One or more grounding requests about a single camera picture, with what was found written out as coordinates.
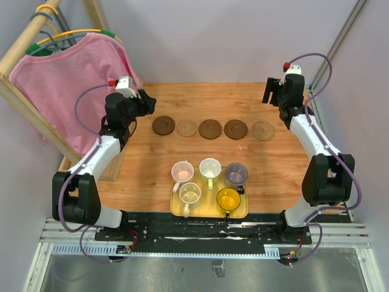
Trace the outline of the dark cork coaster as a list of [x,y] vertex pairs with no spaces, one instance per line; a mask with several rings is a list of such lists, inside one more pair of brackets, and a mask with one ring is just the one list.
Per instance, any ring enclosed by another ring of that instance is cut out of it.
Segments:
[[175,121],[170,116],[159,116],[152,123],[153,131],[160,136],[166,136],[172,133],[175,126]]

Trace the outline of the light woven rattan coaster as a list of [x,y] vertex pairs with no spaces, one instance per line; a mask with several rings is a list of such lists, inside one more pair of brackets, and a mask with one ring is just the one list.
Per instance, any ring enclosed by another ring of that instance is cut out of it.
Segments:
[[252,134],[260,141],[269,141],[275,136],[275,129],[269,122],[255,122],[251,127]]

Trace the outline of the dark brown wooden coaster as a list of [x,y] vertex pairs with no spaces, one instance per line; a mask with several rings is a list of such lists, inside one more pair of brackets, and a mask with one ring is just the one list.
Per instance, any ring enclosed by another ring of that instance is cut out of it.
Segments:
[[224,125],[224,133],[230,139],[240,140],[246,137],[248,127],[243,121],[233,119]]

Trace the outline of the white cup green handle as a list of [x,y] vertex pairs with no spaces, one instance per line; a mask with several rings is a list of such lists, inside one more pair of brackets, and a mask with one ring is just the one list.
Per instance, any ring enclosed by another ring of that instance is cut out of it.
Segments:
[[219,175],[221,174],[221,164],[214,158],[206,158],[199,165],[202,182],[208,190],[213,190]]

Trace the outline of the purple translucent cup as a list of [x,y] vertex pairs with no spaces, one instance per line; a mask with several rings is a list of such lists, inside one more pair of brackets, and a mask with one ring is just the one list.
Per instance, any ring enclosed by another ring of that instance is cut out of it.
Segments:
[[225,185],[238,192],[238,194],[245,194],[244,184],[248,179],[249,172],[247,168],[240,163],[234,162],[225,168]]

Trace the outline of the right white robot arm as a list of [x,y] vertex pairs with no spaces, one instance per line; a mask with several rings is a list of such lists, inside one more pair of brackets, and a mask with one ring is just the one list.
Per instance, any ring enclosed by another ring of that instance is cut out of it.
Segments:
[[272,233],[282,243],[301,235],[308,223],[324,210],[337,210],[349,200],[355,160],[332,146],[317,124],[314,112],[304,105],[305,78],[287,73],[269,77],[262,102],[276,106],[280,119],[295,134],[310,160],[301,184],[301,197],[282,211]]

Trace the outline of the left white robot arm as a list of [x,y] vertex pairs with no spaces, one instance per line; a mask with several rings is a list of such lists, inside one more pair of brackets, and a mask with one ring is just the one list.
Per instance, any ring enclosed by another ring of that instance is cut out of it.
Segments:
[[65,230],[73,232],[68,222],[80,226],[109,228],[116,240],[129,236],[130,225],[123,221],[123,211],[104,207],[97,182],[109,163],[124,149],[131,132],[129,126],[137,117],[152,114],[157,100],[144,89],[133,97],[116,91],[106,96],[106,114],[100,131],[92,130],[97,139],[76,165],[66,172],[56,172],[52,178],[52,216]]

